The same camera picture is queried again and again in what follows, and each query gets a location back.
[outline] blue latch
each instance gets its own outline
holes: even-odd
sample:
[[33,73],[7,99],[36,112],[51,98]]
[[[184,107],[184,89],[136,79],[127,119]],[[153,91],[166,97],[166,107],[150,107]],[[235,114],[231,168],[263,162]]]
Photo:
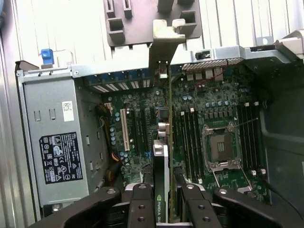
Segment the blue latch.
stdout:
[[54,64],[54,54],[52,49],[42,49],[41,56],[43,64]]

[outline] power supply label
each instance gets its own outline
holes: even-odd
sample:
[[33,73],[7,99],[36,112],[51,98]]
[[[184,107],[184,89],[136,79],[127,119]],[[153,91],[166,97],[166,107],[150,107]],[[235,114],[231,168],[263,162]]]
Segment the power supply label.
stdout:
[[46,184],[83,179],[76,132],[45,135],[39,144]]

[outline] circuit board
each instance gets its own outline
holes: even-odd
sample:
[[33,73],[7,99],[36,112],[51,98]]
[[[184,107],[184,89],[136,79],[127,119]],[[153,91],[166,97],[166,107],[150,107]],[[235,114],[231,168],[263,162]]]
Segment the circuit board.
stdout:
[[[252,173],[266,165],[253,80],[253,74],[240,67],[227,68],[209,79],[201,73],[174,76],[173,166],[182,168],[186,181],[202,184],[208,192],[219,186],[238,190],[250,182],[255,197],[268,202],[266,188]],[[142,182],[142,168],[152,162],[158,111],[167,104],[167,92],[164,85],[104,97],[111,108],[111,146],[123,162],[125,185]],[[214,129],[213,134],[205,135],[206,129]],[[239,159],[241,169],[213,173],[209,164],[225,159]]]

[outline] barcode sticker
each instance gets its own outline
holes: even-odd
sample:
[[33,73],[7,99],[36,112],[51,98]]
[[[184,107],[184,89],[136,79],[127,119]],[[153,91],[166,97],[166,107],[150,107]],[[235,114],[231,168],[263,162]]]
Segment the barcode sticker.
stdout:
[[73,104],[71,101],[62,102],[62,111],[64,121],[74,121]]

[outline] ram slot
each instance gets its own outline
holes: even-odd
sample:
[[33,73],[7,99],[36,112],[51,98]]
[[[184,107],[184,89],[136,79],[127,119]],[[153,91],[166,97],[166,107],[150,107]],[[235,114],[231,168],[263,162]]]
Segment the ram slot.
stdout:
[[202,173],[201,173],[201,165],[200,165],[200,159],[199,159],[199,150],[198,150],[198,141],[197,141],[197,136],[196,136],[196,126],[195,126],[195,121],[194,121],[194,113],[188,114],[189,118],[189,129],[190,129],[190,142],[192,145],[192,161],[195,164],[195,169],[197,170],[197,178],[202,179]]
[[243,114],[242,114],[242,106],[239,105],[237,107],[238,113],[238,120],[239,120],[239,132],[240,132],[240,139],[241,139],[241,149],[242,149],[242,160],[243,160],[243,168],[246,170],[249,167],[248,157],[247,157],[247,147],[246,147],[246,140],[245,140],[245,122]]
[[133,130],[133,137],[135,140],[135,151],[136,151],[136,155],[140,155],[140,144],[139,144],[139,140],[138,140],[138,125],[137,125],[137,121],[136,121],[136,115],[134,110],[130,111],[131,114],[131,119],[132,119],[132,127],[131,129]]
[[186,120],[186,129],[187,129],[187,136],[188,136],[188,148],[189,148],[189,155],[190,155],[190,162],[192,166],[192,178],[194,181],[198,181],[200,178],[198,175],[198,166],[196,164],[196,147],[195,147],[195,140],[193,137],[193,121],[190,120],[190,115],[189,113],[185,112],[185,120]]
[[252,163],[253,163],[253,168],[257,168],[257,150],[256,150],[256,136],[254,133],[254,117],[252,116],[251,112],[251,105],[245,107],[246,114],[248,116],[248,129],[249,129],[249,137],[250,137],[250,149],[251,149],[251,156],[252,156]]
[[248,161],[248,168],[253,168],[253,161],[252,161],[252,152],[251,152],[251,142],[250,142],[250,130],[248,127],[248,115],[246,112],[246,107],[241,107],[241,116],[242,116],[242,126],[244,127],[244,140],[245,140],[245,146],[246,146],[246,153],[247,153],[247,161]]
[[258,120],[255,120],[252,124],[253,124],[253,130],[254,130],[254,136],[256,139],[256,143],[255,143],[255,148],[256,148],[256,160],[257,160],[257,166],[258,167],[264,167],[264,163],[262,162],[262,156],[261,156],[261,142],[262,142],[262,138],[259,137],[259,133],[261,132],[261,126],[260,126],[260,118],[259,118],[259,106],[258,105],[252,105],[250,107],[251,109],[251,113],[252,113],[252,117],[253,119],[258,118]]
[[146,123],[146,113],[144,109],[141,110],[141,122],[142,122],[142,136],[143,136],[143,143],[145,152],[149,151],[148,145],[148,135],[147,135],[147,123]]
[[199,126],[199,113],[198,111],[194,112],[194,129],[195,129],[195,137],[197,143],[197,151],[198,151],[198,165],[200,170],[200,176],[204,178],[204,163],[203,163],[203,153],[201,148],[201,134],[200,134],[200,126]]
[[128,135],[126,109],[121,109],[120,110],[120,118],[121,118],[122,127],[123,127],[124,150],[129,151],[130,150],[130,142],[129,142],[129,135]]
[[185,112],[180,113],[180,123],[181,123],[181,131],[182,131],[182,144],[184,147],[184,155],[185,155],[185,162],[186,162],[186,173],[187,177],[192,180],[192,173],[191,173],[191,162],[189,157],[189,145],[188,145],[188,133],[186,129],[186,119],[185,119]]

